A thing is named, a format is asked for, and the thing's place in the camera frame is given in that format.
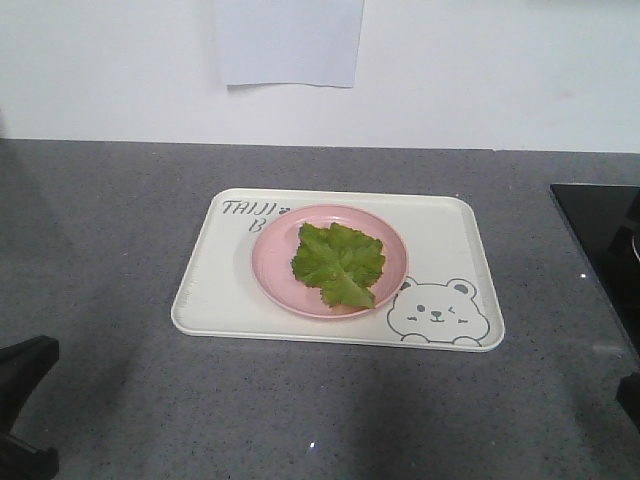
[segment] white tray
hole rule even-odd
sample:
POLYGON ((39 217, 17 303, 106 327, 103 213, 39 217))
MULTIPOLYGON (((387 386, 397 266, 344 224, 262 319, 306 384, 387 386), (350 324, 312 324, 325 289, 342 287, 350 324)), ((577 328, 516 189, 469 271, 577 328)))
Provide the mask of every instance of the white tray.
POLYGON ((504 337, 473 210, 456 198, 418 195, 225 190, 211 202, 171 318, 188 335, 440 350, 487 351, 504 337), (290 313, 267 298, 251 270, 253 244, 270 221, 290 209, 328 203, 385 219, 409 252, 407 288, 354 319, 316 320, 290 313), (432 316, 432 311, 441 315, 432 316))

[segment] plate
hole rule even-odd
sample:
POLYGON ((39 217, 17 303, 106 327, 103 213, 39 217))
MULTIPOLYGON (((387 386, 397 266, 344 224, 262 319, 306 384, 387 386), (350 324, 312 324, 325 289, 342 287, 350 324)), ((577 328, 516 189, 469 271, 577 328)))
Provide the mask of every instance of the plate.
POLYGON ((407 248, 398 232, 380 217, 346 205, 313 205, 283 214, 260 234, 251 259, 254 276, 271 300, 297 314, 323 319, 356 317, 384 305, 398 292, 408 270, 407 248), (371 287, 376 299, 373 309, 331 308, 322 302, 319 288, 309 288, 295 279, 291 260, 305 222, 319 228, 337 222, 382 241, 386 261, 380 279, 371 287))

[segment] cartoon bear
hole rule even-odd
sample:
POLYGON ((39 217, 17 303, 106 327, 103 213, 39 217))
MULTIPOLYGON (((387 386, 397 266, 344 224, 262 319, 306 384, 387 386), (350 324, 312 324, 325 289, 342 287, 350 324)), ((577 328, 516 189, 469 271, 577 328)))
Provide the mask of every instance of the cartoon bear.
POLYGON ((481 346, 490 326, 473 301, 477 292, 461 278, 442 285, 407 277, 387 312, 387 323, 402 341, 481 346))

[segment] white paper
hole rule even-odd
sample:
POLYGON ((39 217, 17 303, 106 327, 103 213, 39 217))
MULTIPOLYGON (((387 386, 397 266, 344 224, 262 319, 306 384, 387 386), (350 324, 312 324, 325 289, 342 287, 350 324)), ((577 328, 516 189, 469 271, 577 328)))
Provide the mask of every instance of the white paper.
POLYGON ((353 87, 364 0, 216 0, 227 85, 353 87))

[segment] green lettuce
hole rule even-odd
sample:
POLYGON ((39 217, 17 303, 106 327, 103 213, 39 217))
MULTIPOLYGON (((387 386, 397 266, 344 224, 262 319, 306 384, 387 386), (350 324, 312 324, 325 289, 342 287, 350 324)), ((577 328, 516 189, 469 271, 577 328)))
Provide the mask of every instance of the green lettuce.
POLYGON ((293 274, 308 287, 322 289, 322 301, 334 307, 373 308, 368 287, 382 275, 382 242, 339 223, 317 228, 300 227, 300 245, 291 261, 293 274))

